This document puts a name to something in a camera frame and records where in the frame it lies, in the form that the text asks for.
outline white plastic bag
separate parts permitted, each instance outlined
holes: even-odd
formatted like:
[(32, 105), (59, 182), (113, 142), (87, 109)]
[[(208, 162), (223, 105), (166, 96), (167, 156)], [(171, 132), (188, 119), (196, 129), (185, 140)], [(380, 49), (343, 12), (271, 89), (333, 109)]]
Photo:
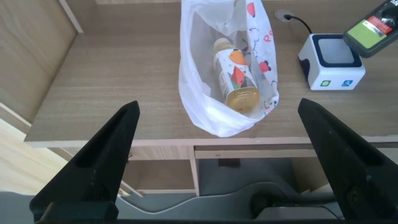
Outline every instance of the white plastic bag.
[[(226, 37), (242, 50), (261, 93), (249, 116), (224, 104), (213, 71), (213, 44)], [(261, 0), (183, 0), (178, 89), (194, 125), (230, 137), (260, 121), (278, 104), (274, 36)]]

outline bottle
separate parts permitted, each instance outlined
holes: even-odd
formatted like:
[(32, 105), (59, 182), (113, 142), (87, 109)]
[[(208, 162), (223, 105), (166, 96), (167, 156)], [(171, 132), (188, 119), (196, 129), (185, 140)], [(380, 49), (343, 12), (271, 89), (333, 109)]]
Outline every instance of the bottle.
[(214, 43), (214, 53), (213, 65), (225, 104), (241, 114), (249, 114), (259, 103), (260, 93), (242, 51), (228, 39), (220, 38)]

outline light wood grain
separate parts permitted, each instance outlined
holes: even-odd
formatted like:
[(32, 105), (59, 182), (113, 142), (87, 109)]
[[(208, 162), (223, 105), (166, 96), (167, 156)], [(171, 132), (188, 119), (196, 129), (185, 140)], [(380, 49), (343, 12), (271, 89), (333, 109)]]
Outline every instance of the light wood grain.
[(28, 146), (24, 138), (0, 119), (0, 191), (35, 195), (67, 163), (46, 148)]
[[(100, 22), (93, 19), (86, 35), (76, 38), (26, 141), (82, 147), (119, 107), (138, 100), (141, 115), (133, 146), (308, 144), (297, 113), (305, 97), (367, 141), (397, 142), (398, 43), (364, 61), (368, 72), (355, 90), (310, 91), (297, 61), (306, 29), (297, 21), (283, 23), (272, 16), (277, 9), (291, 9), (315, 32), (343, 32), (381, 2), (266, 2), (277, 50), (280, 102), (253, 128), (224, 139), (195, 127), (180, 101), (180, 4), (98, 5)], [(151, 19), (143, 21), (143, 15)]]
[(121, 181), (120, 183), (120, 189), (123, 191), (123, 194), (130, 195), (129, 192), (132, 192), (140, 197), (144, 197), (140, 192), (138, 192), (136, 189), (132, 188), (130, 185), (125, 183), (125, 181)]
[[(398, 164), (397, 144), (374, 144), (390, 160)], [(317, 157), (312, 145), (246, 145), (246, 146), (197, 146), (196, 159), (237, 159), (237, 158), (300, 158)]]
[(129, 162), (123, 181), (143, 194), (195, 193), (189, 160)]
[[(76, 155), (80, 149), (80, 147), (64, 147), (64, 150), (71, 155)], [(144, 146), (132, 147), (129, 161), (193, 159), (194, 157), (192, 146)]]
[(1, 0), (0, 102), (33, 122), (75, 36), (58, 1)]
[(329, 183), (317, 157), (292, 158), (297, 190), (314, 191)]
[(0, 103), (0, 118), (20, 132), (27, 134), (32, 124), (30, 124), (19, 114), (15, 113), (8, 106)]
[(73, 26), (75, 27), (76, 31), (79, 33), (83, 33), (83, 29), (81, 28), (76, 16), (74, 15), (74, 13), (72, 12), (72, 10), (70, 9), (67, 0), (59, 0), (61, 6), (63, 7), (63, 10), (65, 11), (65, 13), (68, 15), (70, 22), (73, 24)]
[(190, 159), (190, 163), (191, 163), (193, 184), (195, 186), (195, 193), (199, 197), (200, 196), (200, 190), (199, 190), (199, 163), (198, 163), (197, 159)]
[(96, 16), (97, 3), (95, 0), (62, 0), (65, 1), (64, 9), (67, 12), (70, 20), (78, 25), (77, 29), (79, 32), (86, 32), (86, 29), (90, 26), (92, 17)]
[(95, 0), (97, 4), (171, 3), (181, 0)]

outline desk surface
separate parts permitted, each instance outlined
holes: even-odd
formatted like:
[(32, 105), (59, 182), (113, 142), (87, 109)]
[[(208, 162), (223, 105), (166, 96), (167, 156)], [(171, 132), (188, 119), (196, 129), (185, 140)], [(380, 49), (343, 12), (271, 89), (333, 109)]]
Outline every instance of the desk surface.
[[(382, 0), (267, 1), (277, 49), (280, 103), (253, 128), (227, 139), (192, 124), (178, 94), (180, 4), (101, 5), (76, 37), (25, 139), (78, 147), (125, 103), (138, 100), (133, 145), (309, 143), (297, 107), (316, 101), (371, 142), (398, 142), (398, 43), (364, 60), (353, 91), (310, 91), (297, 60), (307, 30), (274, 19), (291, 9), (315, 32), (341, 33)], [(152, 19), (144, 21), (145, 16)]]

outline wooden shelf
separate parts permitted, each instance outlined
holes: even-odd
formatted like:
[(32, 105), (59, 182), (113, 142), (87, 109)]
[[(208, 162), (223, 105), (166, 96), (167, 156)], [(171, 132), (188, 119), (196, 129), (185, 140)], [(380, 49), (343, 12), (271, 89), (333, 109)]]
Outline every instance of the wooden shelf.
[[(398, 164), (397, 143), (374, 143), (389, 159)], [(196, 146), (196, 159), (309, 158), (317, 157), (311, 144), (246, 146)]]
[(189, 160), (132, 161), (123, 181), (142, 194), (195, 193)]
[(290, 9), (315, 32), (341, 33), (381, 2), (265, 1), (277, 50), (280, 102), (253, 128), (228, 139), (195, 127), (181, 104), (180, 4), (97, 5), (25, 141), (35, 147), (82, 147), (122, 105), (138, 100), (133, 146), (308, 144), (297, 113), (300, 100), (308, 98), (370, 142), (398, 142), (398, 42), (364, 60), (367, 74), (355, 90), (311, 91), (297, 60), (307, 30), (273, 16), (277, 9)]

